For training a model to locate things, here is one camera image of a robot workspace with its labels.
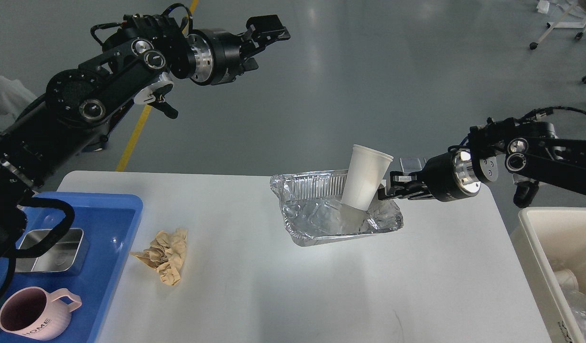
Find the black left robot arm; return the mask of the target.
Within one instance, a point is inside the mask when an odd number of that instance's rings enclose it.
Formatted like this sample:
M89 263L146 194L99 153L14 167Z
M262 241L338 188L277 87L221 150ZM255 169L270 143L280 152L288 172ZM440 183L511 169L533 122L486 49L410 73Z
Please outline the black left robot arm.
M165 99L171 78L200 86L228 84L258 68L256 54L290 33L277 15L251 17L245 32L194 29L193 17L171 17L175 3L157 15L125 15L99 41L102 53L59 72L9 128L0 132L0 259L8 259L0 299L18 259L38 258L70 230L75 212L55 198L35 197L55 170L84 148L104 143L134 104L175 119Z

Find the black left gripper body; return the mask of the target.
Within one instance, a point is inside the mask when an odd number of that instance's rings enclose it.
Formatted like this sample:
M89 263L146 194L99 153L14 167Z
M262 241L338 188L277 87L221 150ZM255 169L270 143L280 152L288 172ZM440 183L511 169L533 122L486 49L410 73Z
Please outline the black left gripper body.
M197 85L221 85L234 82L247 72L241 47L243 33L217 29L194 29L188 43L195 58L195 69L190 79Z

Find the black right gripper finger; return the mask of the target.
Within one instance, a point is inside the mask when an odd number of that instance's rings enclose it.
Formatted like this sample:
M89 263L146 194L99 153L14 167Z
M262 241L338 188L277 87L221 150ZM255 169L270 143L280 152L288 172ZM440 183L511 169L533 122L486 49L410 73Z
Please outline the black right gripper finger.
M422 171L414 171L410 173L403 171L390 172L391 187L415 187L421 185L426 185L426 180Z
M425 187L415 187L412 189L380 186L377 190L378 200L387 200L390 198L407 199L407 200L431 200L434 196Z

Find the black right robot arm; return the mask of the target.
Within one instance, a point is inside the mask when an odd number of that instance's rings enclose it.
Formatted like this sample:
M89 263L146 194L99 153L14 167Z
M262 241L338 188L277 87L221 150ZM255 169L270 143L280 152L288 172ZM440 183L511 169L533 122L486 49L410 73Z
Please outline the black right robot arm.
M586 196L586 140L561 139L543 117L554 111L585 110L569 106L534 109L519 119L488 119L473 126L458 145L426 160L420 170L391 171L387 185L380 185L378 200L404 198L451 202L474 197L483 184L498 178L497 156L516 185L513 203L530 206L541 183Z

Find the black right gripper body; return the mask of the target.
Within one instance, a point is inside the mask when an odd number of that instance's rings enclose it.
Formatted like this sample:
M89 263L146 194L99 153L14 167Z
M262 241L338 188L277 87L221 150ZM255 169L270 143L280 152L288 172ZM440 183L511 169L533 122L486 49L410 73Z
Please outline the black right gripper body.
M421 180L432 197L441 202L475 197L481 188L468 150L451 150L428 159Z

